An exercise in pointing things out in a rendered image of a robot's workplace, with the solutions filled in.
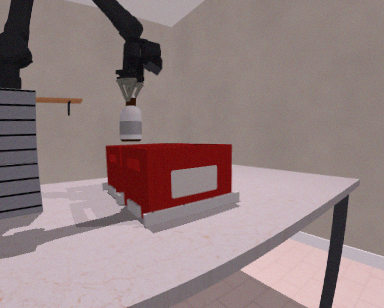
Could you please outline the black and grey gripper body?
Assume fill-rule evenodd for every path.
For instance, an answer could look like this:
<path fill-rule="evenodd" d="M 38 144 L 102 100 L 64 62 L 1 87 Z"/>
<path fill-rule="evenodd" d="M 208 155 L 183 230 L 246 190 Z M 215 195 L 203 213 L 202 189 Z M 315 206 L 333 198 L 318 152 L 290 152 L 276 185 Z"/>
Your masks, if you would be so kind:
<path fill-rule="evenodd" d="M 133 55 L 127 55 L 126 57 L 123 58 L 123 69 L 116 70 L 116 74 L 119 75 L 119 77 L 117 77 L 117 79 L 120 79 L 120 78 L 136 78 L 136 79 L 138 79 L 137 83 L 138 82 L 144 83 L 143 82 L 144 81 L 144 76 L 142 76 L 138 71 L 136 71 L 133 68 L 132 69 L 127 69 L 127 57 L 128 56 L 133 56 Z M 129 74 L 129 73 L 131 73 L 131 74 Z"/>

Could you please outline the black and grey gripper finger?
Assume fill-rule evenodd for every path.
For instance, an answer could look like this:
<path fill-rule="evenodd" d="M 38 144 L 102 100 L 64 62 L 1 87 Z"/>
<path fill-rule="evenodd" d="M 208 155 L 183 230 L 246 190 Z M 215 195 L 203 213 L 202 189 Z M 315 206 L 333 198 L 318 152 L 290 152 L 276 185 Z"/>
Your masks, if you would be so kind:
<path fill-rule="evenodd" d="M 136 90 L 136 92 L 135 92 L 135 94 L 134 94 L 134 95 L 135 95 L 135 98 L 137 98 L 137 96 L 138 96 L 140 90 L 141 90 L 142 87 L 143 87 L 143 84 L 144 84 L 144 83 L 142 83 L 142 82 L 138 82 L 138 83 L 136 84 L 135 87 L 137 87 L 137 90 Z M 131 86 L 131 84 L 124 84 L 124 86 L 125 86 L 125 90 L 126 90 L 127 95 L 129 95 L 129 91 L 130 91 L 130 86 Z"/>
<path fill-rule="evenodd" d="M 137 83 L 137 79 L 136 78 L 120 78 L 120 79 L 117 79 L 117 83 L 120 87 L 120 90 L 123 94 L 125 101 L 130 102 L 130 99 L 132 97 L 133 91 L 134 91 L 136 83 Z M 128 96 L 126 95 L 123 84 L 131 84 Z"/>

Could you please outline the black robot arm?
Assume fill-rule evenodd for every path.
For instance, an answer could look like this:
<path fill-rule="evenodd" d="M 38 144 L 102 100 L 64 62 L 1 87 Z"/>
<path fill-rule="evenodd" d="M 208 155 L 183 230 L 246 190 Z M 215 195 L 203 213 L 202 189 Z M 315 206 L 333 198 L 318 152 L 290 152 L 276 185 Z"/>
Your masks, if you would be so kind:
<path fill-rule="evenodd" d="M 0 34 L 1 88 L 21 89 L 20 69 L 33 63 L 32 53 L 27 47 L 33 1 L 11 0 L 4 32 Z M 117 0 L 92 1 L 109 18 L 121 37 L 127 41 L 124 44 L 123 58 L 127 55 L 136 55 L 127 57 L 127 69 L 134 68 L 144 76 L 145 68 L 158 76 L 162 70 L 160 44 L 140 38 L 143 32 L 142 24 Z"/>

